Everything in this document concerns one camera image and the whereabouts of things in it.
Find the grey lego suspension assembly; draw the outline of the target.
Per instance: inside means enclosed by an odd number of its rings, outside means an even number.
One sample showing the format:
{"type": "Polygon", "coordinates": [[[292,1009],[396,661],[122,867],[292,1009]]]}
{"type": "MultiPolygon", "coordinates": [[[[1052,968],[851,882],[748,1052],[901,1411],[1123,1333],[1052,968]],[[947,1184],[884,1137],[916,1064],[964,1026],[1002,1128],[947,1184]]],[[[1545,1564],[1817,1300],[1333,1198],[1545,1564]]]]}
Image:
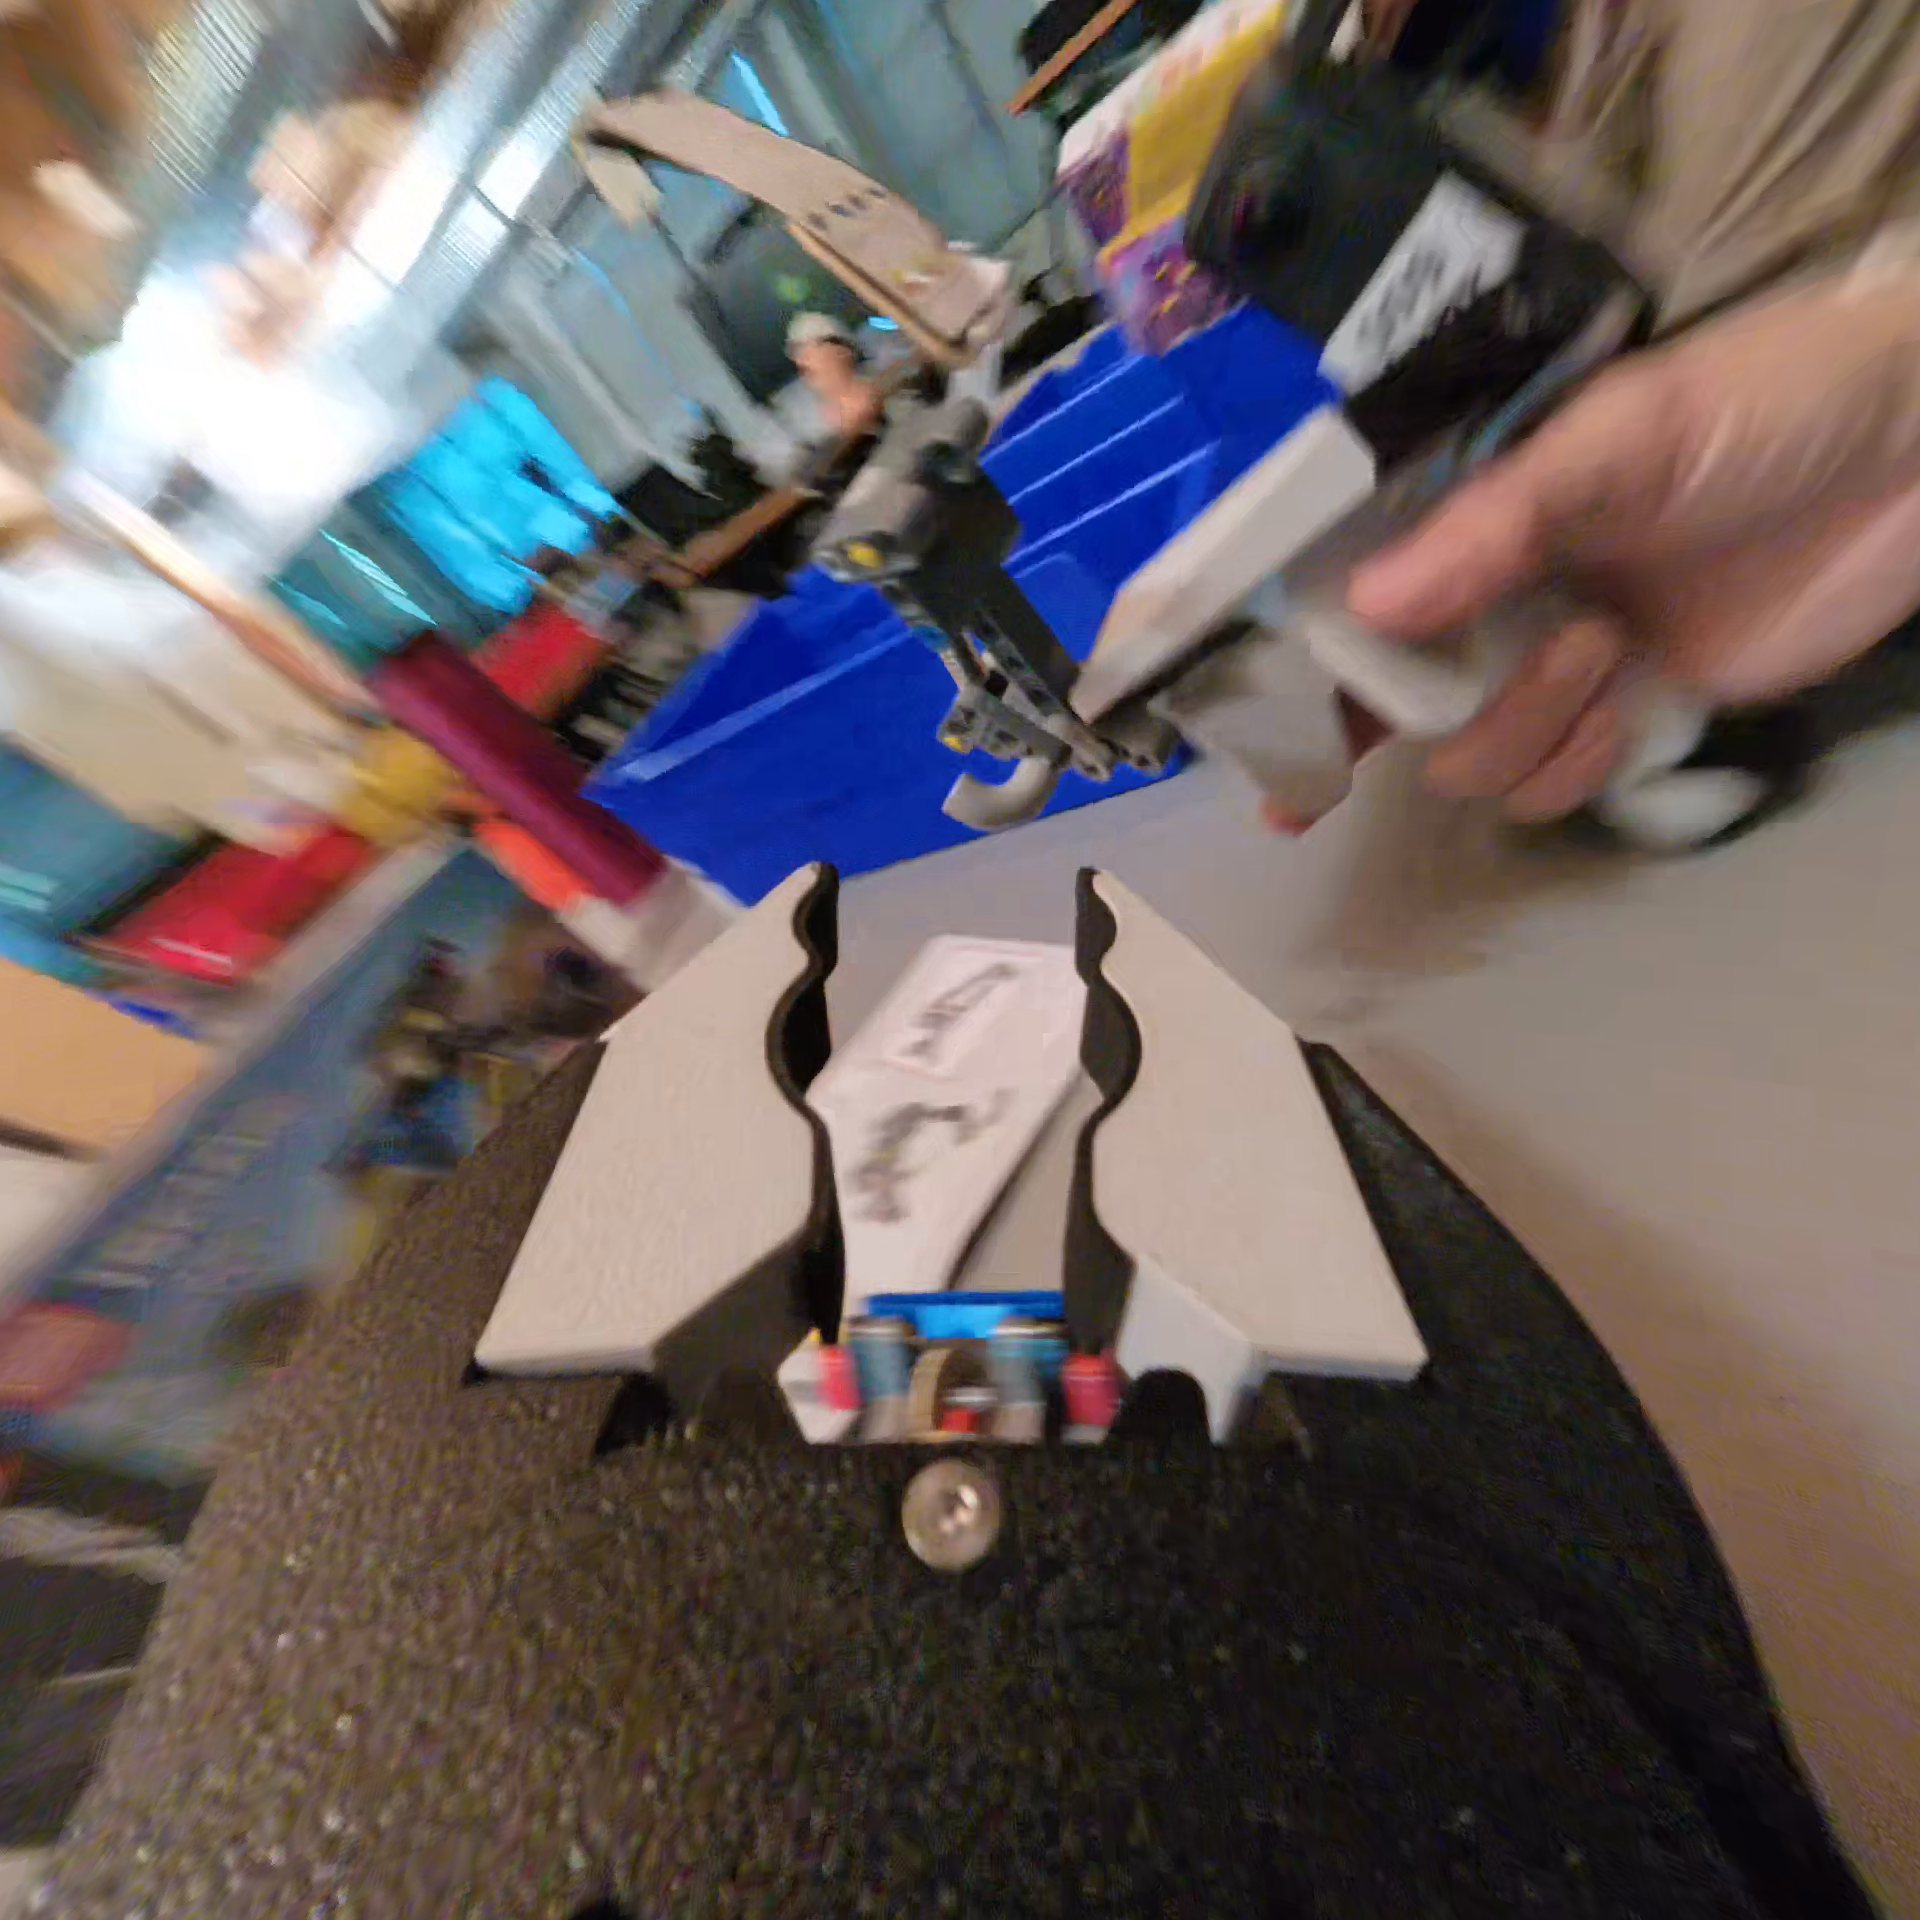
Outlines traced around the grey lego suspension assembly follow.
{"type": "Polygon", "coordinates": [[[873,588],[944,662],[947,749],[1011,765],[951,784],[944,817],[971,833],[1037,820],[1066,777],[1164,777],[1185,748],[1151,710],[1091,724],[1072,708],[1081,662],[1005,566],[1020,518],[981,465],[989,432],[977,397],[889,424],[809,550],[836,582],[873,588]]]}

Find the lego chassis with red parts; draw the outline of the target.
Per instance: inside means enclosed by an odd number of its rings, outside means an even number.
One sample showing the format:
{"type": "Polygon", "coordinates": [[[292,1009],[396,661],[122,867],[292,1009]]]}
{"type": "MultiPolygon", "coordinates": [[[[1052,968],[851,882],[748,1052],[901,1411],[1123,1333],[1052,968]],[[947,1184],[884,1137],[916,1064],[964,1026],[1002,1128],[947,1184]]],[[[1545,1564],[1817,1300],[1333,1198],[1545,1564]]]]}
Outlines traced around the lego chassis with red parts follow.
{"type": "Polygon", "coordinates": [[[776,1380],[812,1444],[929,1450],[1099,1444],[1131,1382],[1112,1352],[1072,1345],[1056,1286],[873,1294],[776,1380]]]}

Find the maroon drink bottle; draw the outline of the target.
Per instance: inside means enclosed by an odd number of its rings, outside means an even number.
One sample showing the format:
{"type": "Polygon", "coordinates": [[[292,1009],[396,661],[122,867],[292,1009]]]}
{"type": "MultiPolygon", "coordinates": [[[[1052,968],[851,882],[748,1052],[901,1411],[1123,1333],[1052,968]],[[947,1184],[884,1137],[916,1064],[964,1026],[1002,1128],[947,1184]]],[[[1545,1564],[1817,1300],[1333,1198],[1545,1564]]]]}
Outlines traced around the maroon drink bottle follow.
{"type": "Polygon", "coordinates": [[[511,826],[583,880],[591,897],[635,906],[665,857],[583,793],[583,773],[549,728],[520,708],[467,654],[420,632],[370,673],[381,710],[449,761],[511,826]]]}

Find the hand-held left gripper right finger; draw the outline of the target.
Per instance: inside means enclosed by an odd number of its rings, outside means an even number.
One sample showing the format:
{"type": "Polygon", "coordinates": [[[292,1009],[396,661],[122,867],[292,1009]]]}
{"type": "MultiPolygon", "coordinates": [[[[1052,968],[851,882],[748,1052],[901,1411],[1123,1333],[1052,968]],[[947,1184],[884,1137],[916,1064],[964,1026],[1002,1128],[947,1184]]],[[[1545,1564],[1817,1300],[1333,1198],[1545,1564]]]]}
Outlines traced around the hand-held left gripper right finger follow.
{"type": "Polygon", "coordinates": [[[1064,1317],[1128,1387],[1192,1382],[1231,1444],[1273,1378],[1413,1386],[1400,1273],[1295,1028],[1106,872],[1074,880],[1080,1061],[1064,1317]]]}

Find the document board on white stand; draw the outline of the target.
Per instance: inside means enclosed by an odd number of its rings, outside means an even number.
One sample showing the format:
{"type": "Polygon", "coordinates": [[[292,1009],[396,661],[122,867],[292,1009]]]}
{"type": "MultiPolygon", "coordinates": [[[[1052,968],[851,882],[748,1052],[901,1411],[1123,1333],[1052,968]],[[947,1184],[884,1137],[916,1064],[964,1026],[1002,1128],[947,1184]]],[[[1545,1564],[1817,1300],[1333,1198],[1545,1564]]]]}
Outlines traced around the document board on white stand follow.
{"type": "Polygon", "coordinates": [[[570,145],[596,196],[629,226],[661,219],[658,164],[773,211],[803,253],[947,370],[971,365],[1005,334],[1017,294],[1005,260],[960,248],[849,160],[693,92],[652,88],[594,104],[570,145]]]}

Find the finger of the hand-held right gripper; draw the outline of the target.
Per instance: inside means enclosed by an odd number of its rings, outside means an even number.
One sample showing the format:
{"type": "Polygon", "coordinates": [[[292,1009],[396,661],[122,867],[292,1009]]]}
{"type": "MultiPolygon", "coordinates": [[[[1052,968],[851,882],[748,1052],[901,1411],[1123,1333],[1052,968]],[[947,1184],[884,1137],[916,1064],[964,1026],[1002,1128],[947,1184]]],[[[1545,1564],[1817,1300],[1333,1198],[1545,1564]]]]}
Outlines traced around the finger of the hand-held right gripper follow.
{"type": "Polygon", "coordinates": [[[1072,686],[1072,713],[1112,713],[1176,673],[1219,624],[1376,492],[1376,456],[1319,410],[1117,590],[1072,686]]]}

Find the dark lego buggy box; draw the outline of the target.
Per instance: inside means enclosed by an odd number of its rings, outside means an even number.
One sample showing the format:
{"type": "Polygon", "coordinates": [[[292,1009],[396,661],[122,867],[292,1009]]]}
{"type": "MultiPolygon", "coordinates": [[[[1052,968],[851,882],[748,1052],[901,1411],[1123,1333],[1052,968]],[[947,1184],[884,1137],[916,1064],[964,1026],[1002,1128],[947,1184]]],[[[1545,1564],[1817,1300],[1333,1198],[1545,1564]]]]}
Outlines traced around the dark lego buggy box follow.
{"type": "Polygon", "coordinates": [[[4,1278],[4,1458],[213,1475],[274,1345],[324,1285],[324,1166],[372,1093],[381,1020],[492,882],[393,856],[298,938],[209,1074],[4,1278]]]}

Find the blue plastic bin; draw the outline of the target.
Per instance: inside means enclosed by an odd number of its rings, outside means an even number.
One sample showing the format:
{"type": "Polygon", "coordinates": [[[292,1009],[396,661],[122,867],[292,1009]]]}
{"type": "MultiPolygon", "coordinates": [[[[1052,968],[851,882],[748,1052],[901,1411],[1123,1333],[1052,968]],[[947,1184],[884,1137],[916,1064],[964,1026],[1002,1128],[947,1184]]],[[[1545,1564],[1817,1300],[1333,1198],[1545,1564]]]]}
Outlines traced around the blue plastic bin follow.
{"type": "MultiPolygon", "coordinates": [[[[1106,326],[997,424],[981,474],[1017,523],[1003,563],[1074,661],[1121,588],[1337,395],[1319,364],[1319,344],[1255,304],[1167,353],[1106,326]]],[[[955,696],[873,588],[805,566],[585,790],[753,906],[812,860],[860,876],[973,836],[944,810],[953,784],[1005,784],[1016,763],[944,741],[955,696]]]]}

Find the person's right hand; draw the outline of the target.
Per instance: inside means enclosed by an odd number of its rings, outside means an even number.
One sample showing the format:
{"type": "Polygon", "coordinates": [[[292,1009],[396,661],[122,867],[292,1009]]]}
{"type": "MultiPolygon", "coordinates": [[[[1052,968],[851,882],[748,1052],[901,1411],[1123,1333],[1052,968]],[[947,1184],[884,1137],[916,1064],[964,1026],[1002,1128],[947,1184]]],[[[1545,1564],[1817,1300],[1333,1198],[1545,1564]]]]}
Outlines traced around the person's right hand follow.
{"type": "Polygon", "coordinates": [[[1635,675],[1768,705],[1892,636],[1919,601],[1915,260],[1615,361],[1357,566],[1348,611],[1429,641],[1551,577],[1584,613],[1427,761],[1439,793],[1523,824],[1601,793],[1635,675]]]}

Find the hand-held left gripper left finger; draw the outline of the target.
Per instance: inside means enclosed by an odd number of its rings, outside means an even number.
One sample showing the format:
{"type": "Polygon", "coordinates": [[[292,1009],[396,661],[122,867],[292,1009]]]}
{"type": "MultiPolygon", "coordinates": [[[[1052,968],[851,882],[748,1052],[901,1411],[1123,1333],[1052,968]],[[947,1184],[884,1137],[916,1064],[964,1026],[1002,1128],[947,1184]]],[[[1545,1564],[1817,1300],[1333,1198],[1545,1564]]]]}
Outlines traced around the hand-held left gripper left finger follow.
{"type": "Polygon", "coordinates": [[[840,876],[807,861],[609,1033],[474,1349],[488,1378],[770,1378],[835,1329],[847,1243],[809,1088],[840,876]]]}

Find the purple yellow lego box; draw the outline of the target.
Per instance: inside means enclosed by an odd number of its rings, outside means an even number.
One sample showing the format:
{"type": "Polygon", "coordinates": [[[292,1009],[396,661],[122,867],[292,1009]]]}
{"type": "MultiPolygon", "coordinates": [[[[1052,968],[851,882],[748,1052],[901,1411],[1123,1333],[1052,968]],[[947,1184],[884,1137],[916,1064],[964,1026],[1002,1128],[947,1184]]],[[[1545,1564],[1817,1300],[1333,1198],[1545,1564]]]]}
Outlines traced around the purple yellow lego box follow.
{"type": "Polygon", "coordinates": [[[1064,133],[1053,182],[1136,353],[1169,353],[1239,302],[1188,256],[1186,211],[1243,82],[1283,48],[1296,14],[1289,2],[1201,9],[1064,133]]]}

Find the lego instruction booklet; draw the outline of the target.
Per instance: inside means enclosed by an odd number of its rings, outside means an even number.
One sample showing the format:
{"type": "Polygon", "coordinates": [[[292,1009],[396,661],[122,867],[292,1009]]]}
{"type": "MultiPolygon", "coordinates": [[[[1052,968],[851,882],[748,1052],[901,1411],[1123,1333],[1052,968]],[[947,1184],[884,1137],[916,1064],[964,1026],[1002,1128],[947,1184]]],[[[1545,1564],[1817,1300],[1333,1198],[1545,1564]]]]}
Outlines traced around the lego instruction booklet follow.
{"type": "Polygon", "coordinates": [[[844,1317],[953,1285],[1081,1073],[1067,945],[941,934],[836,1044],[807,1101],[833,1147],[844,1317]]]}

